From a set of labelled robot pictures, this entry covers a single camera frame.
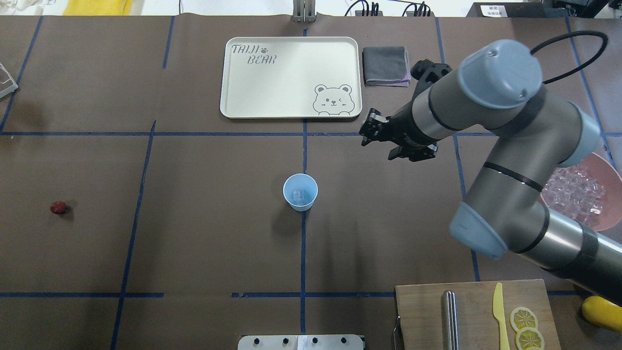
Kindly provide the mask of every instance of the blue paper cup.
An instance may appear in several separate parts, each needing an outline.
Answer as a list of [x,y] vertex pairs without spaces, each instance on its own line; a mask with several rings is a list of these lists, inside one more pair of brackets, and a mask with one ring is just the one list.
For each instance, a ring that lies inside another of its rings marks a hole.
[[317,197],[317,183],[307,174],[291,175],[283,184],[283,197],[294,210],[309,210]]

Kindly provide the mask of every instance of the black cable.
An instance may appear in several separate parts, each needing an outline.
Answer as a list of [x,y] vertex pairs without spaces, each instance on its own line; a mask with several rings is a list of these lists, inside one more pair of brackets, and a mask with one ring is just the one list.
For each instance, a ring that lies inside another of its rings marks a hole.
[[569,75],[572,75],[574,73],[577,73],[578,71],[580,71],[581,69],[584,69],[585,67],[589,66],[590,64],[592,64],[594,61],[596,61],[596,59],[598,59],[600,57],[601,54],[603,54],[603,51],[605,51],[605,48],[607,47],[607,43],[609,42],[609,37],[607,36],[607,34],[603,33],[603,32],[598,32],[598,31],[577,31],[577,32],[571,32],[571,33],[566,33],[566,34],[562,34],[559,35],[557,37],[554,37],[552,39],[549,39],[543,43],[541,43],[540,45],[534,47],[531,50],[531,54],[535,54],[536,52],[540,51],[541,49],[543,49],[544,47],[547,47],[548,45],[553,44],[554,42],[558,42],[558,41],[562,41],[565,39],[569,39],[571,37],[578,37],[578,36],[583,36],[583,35],[590,35],[590,36],[595,36],[595,37],[599,37],[601,39],[603,39],[603,43],[600,46],[600,49],[598,49],[598,52],[589,60],[587,60],[584,64],[578,66],[577,68],[566,72],[562,75],[558,75],[555,78],[551,78],[548,80],[545,80],[543,82],[543,84],[548,84],[548,83],[552,83],[552,82],[556,82],[558,80],[561,80],[565,77],[568,77]]
[[402,12],[402,17],[406,15],[406,11],[408,11],[408,7],[411,7],[411,6],[415,7],[415,15],[417,14],[417,4],[414,2],[411,2],[410,4],[408,4],[408,6],[406,6],[406,8],[404,9],[404,12]]
[[421,2],[421,5],[419,6],[419,11],[417,12],[417,17],[422,17],[424,14],[424,9],[427,5],[425,4],[425,1]]
[[376,3],[371,3],[371,15],[372,16],[378,16],[378,11],[380,9],[380,3],[376,2]]
[[354,5],[358,4],[359,2],[363,3],[362,15],[365,16],[365,11],[369,13],[369,3],[367,2],[367,0],[356,0],[355,2],[352,3],[352,5],[350,5],[350,7],[348,7],[348,9],[346,10],[346,14],[343,15],[343,17],[347,16],[349,11],[352,10],[352,8],[354,7]]

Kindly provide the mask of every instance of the folded towel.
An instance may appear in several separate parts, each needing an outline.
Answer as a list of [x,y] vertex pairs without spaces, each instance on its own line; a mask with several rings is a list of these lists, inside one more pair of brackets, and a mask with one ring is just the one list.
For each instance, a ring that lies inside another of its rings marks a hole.
[[69,0],[65,16],[121,16],[128,15],[132,0]]
[[403,46],[363,48],[363,74],[368,85],[407,87],[408,51]]

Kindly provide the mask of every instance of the metal bracket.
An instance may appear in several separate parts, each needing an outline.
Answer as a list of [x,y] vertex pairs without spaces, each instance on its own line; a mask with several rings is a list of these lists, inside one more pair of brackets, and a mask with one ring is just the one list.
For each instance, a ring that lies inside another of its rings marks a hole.
[[244,336],[238,350],[364,350],[363,338],[355,334]]
[[315,0],[294,0],[294,22],[315,22]]
[[0,63],[0,98],[17,89],[17,83],[9,71]]
[[393,350],[404,349],[404,336],[402,334],[402,318],[398,315],[395,319],[395,328],[393,328],[393,337],[391,338],[391,346]]

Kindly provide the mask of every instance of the yellow knife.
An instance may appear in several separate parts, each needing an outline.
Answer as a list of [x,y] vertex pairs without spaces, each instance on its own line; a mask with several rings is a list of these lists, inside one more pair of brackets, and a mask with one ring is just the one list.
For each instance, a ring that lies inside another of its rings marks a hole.
[[505,310],[503,309],[503,285],[498,282],[494,288],[493,315],[499,322],[499,349],[509,350],[508,330],[505,325]]

